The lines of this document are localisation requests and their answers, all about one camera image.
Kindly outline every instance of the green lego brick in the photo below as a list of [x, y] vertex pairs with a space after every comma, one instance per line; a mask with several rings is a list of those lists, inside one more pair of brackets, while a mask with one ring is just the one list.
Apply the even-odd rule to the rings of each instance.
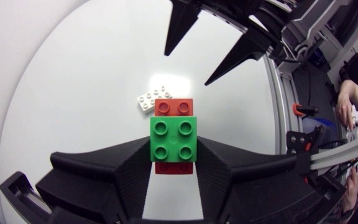
[[150, 160], [152, 162], [195, 162], [197, 160], [196, 117], [151, 117]]

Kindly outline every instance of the hand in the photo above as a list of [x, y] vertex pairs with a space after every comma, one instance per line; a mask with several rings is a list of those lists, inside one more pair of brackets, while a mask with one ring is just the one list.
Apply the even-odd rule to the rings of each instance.
[[352, 104], [347, 94], [339, 94], [336, 106], [337, 117], [343, 126], [349, 127], [353, 131]]
[[354, 208], [358, 193], [358, 178], [356, 168], [353, 167], [351, 174], [346, 179], [346, 192], [342, 198], [342, 211], [346, 212]]

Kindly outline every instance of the white lego brick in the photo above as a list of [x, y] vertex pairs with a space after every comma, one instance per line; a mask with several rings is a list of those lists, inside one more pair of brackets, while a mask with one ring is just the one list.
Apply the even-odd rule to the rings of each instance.
[[154, 110], [154, 101], [155, 99], [167, 99], [172, 98], [172, 95], [165, 89], [164, 86], [161, 86], [159, 90], [153, 90], [143, 94], [137, 98], [140, 107], [144, 113], [149, 113]]

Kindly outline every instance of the lego stud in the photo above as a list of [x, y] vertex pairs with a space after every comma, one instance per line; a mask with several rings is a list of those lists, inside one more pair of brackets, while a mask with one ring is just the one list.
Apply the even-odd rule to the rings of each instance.
[[182, 135], [189, 135], [193, 131], [191, 123], [188, 121], [182, 121], [179, 125], [179, 133]]
[[160, 105], [158, 106], [158, 111], [161, 113], [168, 113], [169, 111], [168, 103], [165, 101], [161, 102]]
[[160, 136], [166, 134], [167, 131], [168, 131], [168, 126], [164, 121], [156, 122], [156, 124], [154, 125], [154, 132]]
[[187, 163], [182, 163], [179, 166], [179, 170], [182, 173], [187, 173], [190, 170], [190, 166]]
[[161, 172], [161, 173], [166, 173], [168, 171], [168, 164], [166, 163], [158, 163], [157, 164], [157, 169]]
[[193, 152], [191, 151], [191, 149], [188, 146], [184, 146], [179, 150], [179, 157], [181, 159], [184, 159], [184, 160], [190, 159], [192, 155], [193, 155]]
[[178, 111], [181, 113], [187, 113], [189, 112], [189, 110], [190, 110], [189, 104], [185, 101], [181, 102], [178, 106]]
[[168, 156], [168, 150], [163, 146], [159, 146], [155, 149], [154, 156], [157, 159], [165, 159]]

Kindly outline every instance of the red lego brick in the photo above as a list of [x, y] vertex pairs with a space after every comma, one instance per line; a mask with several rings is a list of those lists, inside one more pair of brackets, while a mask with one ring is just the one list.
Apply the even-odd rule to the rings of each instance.
[[155, 174], [193, 174], [192, 162], [156, 162]]
[[192, 116], [193, 99], [156, 99], [154, 116]]

